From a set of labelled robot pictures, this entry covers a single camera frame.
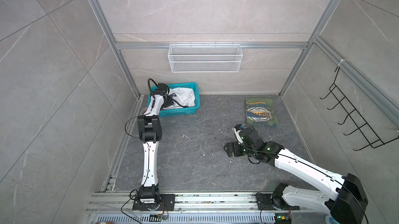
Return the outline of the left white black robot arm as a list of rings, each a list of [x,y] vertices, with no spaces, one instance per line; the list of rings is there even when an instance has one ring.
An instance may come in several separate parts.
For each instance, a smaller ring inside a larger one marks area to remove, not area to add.
[[[157,155],[159,142],[162,139],[162,127],[160,111],[170,101],[169,86],[164,83],[156,83],[152,78],[148,79],[150,90],[150,104],[146,112],[137,118],[139,139],[144,150],[143,178],[136,195],[135,201],[141,207],[150,211],[159,209],[161,194],[157,173]]]

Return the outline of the green tank top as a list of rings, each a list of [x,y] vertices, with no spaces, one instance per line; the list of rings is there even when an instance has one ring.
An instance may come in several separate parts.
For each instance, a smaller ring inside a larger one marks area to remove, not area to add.
[[[248,125],[268,125],[271,127],[279,125],[272,98],[246,98],[245,112]]]

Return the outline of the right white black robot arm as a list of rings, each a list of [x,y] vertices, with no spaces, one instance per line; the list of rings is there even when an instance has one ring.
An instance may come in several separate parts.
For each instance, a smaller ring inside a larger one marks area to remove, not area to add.
[[[238,124],[233,133],[236,140],[223,148],[229,157],[246,156],[251,164],[269,164],[315,188],[307,190],[280,183],[270,195],[256,194],[260,211],[267,207],[279,210],[304,207],[329,214],[339,224],[368,221],[368,199],[357,176],[331,172],[302,159],[279,143],[265,142],[252,126]]]

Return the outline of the teal plastic basket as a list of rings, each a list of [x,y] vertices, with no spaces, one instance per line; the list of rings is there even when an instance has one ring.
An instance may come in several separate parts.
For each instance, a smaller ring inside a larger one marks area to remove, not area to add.
[[[194,114],[201,105],[198,86],[194,82],[164,84],[151,87],[144,115],[172,117]]]

